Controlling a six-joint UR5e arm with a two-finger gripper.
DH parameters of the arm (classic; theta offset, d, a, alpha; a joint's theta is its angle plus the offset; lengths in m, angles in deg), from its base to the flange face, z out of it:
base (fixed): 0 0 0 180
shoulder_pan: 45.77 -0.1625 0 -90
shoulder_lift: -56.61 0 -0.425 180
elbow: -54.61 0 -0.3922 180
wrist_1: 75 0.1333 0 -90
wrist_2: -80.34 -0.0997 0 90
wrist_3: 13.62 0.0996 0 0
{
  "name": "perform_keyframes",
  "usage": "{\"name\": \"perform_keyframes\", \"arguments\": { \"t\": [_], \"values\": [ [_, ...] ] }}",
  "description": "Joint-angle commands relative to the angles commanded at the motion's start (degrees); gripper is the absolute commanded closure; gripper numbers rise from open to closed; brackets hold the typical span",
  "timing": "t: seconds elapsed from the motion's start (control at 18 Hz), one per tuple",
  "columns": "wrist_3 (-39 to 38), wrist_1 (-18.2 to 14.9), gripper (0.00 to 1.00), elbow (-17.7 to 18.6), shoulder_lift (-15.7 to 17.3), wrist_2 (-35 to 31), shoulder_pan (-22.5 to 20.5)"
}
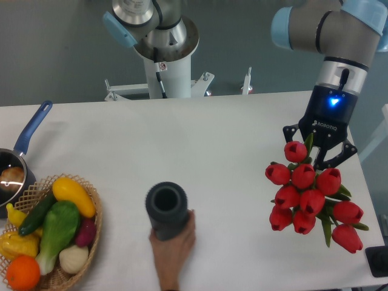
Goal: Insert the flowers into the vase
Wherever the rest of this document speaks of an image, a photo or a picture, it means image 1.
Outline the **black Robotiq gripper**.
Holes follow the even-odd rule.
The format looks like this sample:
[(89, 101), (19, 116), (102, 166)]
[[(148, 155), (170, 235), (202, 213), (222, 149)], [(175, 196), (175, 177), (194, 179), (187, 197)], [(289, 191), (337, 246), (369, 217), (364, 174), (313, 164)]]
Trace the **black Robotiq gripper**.
[[(336, 168), (357, 153), (357, 148), (347, 138), (347, 128), (356, 105), (356, 96), (347, 92), (316, 85), (313, 88), (304, 116), (298, 124), (283, 127), (286, 143), (304, 142), (314, 133), (313, 145), (318, 153), (313, 163), (315, 170)], [(341, 143), (341, 151), (325, 159), (328, 150)]]

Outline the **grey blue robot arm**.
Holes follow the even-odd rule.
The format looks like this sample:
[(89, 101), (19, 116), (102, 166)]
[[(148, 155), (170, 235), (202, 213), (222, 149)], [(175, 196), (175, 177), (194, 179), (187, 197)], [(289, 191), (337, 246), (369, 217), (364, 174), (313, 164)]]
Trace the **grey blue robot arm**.
[[(122, 46), (143, 58), (149, 96), (203, 96), (210, 78), (193, 83), (191, 56), (199, 43), (196, 25), (181, 13), (180, 1), (113, 1), (102, 21)], [(296, 131), (318, 149), (314, 167), (334, 168), (357, 151), (347, 127), (369, 67), (387, 45), (387, 7), (381, 1), (307, 1), (277, 11), (272, 41), (289, 50), (324, 55), (304, 116), (283, 129)]]

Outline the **bare human hand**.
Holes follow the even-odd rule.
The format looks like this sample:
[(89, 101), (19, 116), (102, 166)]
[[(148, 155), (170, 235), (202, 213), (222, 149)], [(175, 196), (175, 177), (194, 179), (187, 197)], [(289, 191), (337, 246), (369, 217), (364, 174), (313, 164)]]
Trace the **bare human hand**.
[(189, 220), (176, 237), (160, 241), (154, 229), (151, 230), (153, 260), (160, 290), (180, 290), (179, 276), (196, 241), (195, 211), (188, 211)]

